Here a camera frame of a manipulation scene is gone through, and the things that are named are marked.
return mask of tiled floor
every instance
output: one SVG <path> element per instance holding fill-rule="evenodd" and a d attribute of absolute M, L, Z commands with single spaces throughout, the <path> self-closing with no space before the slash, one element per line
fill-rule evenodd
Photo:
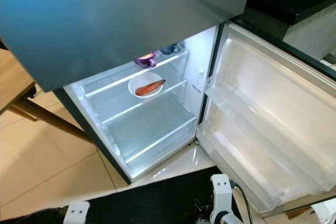
<path fill-rule="evenodd" d="M 34 102 L 78 125 L 51 92 L 38 88 Z M 45 122 L 5 112 L 0 116 L 0 219 L 97 198 L 213 165 L 199 146 L 191 144 L 128 186 L 94 145 Z M 234 190 L 234 197 L 248 223 L 241 194 Z M 263 220 L 255 211 L 253 219 L 256 224 L 318 223 L 309 216 L 305 222 L 296 218 L 288 221 L 284 215 Z"/>

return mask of refrigerator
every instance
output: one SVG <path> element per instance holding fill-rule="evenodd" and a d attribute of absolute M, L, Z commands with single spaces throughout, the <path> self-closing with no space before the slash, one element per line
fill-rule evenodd
<path fill-rule="evenodd" d="M 335 74 L 226 21 L 245 3 L 5 0 L 0 35 L 129 184 L 196 141 L 259 212 L 334 197 Z M 165 83 L 137 97 L 149 73 Z"/>

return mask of freezer door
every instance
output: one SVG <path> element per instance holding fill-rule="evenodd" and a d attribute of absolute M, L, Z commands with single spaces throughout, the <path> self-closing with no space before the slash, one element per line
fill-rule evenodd
<path fill-rule="evenodd" d="M 243 12 L 246 0 L 1 0 L 0 36 L 44 91 Z"/>
<path fill-rule="evenodd" d="M 235 24 L 224 28 L 197 138 L 267 212 L 336 185 L 336 82 Z"/>

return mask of table leg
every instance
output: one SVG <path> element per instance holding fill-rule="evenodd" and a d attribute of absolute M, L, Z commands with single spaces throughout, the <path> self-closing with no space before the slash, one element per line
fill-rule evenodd
<path fill-rule="evenodd" d="M 49 123 L 60 130 L 63 130 L 65 132 L 68 132 L 74 136 L 77 136 L 89 143 L 92 143 L 87 134 L 82 131 L 81 129 L 77 128 L 73 124 L 69 123 L 68 121 L 60 118 L 59 116 L 51 113 L 50 111 L 46 110 L 45 108 L 42 108 L 41 106 L 37 105 L 36 103 L 32 102 L 31 100 L 20 97 L 19 99 L 15 100 L 13 102 L 13 105 L 18 107 L 19 109 L 35 116 L 38 119 L 41 119 L 45 121 L 46 123 Z"/>
<path fill-rule="evenodd" d="M 15 107 L 14 105 L 11 105 L 9 108 L 8 108 L 9 111 L 17 114 L 17 115 L 20 115 L 28 120 L 31 120 L 33 122 L 36 121 L 36 118 L 32 117 L 31 115 L 29 115 L 28 113 L 26 113 L 25 111 Z"/>

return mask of white bowl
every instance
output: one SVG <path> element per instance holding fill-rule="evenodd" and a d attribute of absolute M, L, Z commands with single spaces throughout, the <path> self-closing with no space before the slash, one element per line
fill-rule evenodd
<path fill-rule="evenodd" d="M 153 97 L 153 96 L 155 96 L 156 94 L 158 94 L 162 90 L 163 85 L 159 86 L 157 89 L 155 89 L 152 92 L 150 92 L 150 93 L 148 93 L 146 95 L 143 95 L 143 96 L 136 95 L 135 91 L 138 88 L 141 88 L 143 86 L 146 86 L 148 84 L 151 84 L 153 82 L 160 81 L 160 80 L 162 80 L 162 78 L 158 74 L 151 73 L 151 72 L 146 72 L 146 73 L 143 73 L 143 74 L 141 74 L 139 76 L 136 76 L 136 77 L 132 78 L 128 82 L 128 90 L 131 92 L 132 95 L 134 95 L 136 97 L 139 97 L 139 98 L 143 98 L 144 99 L 144 98 Z"/>

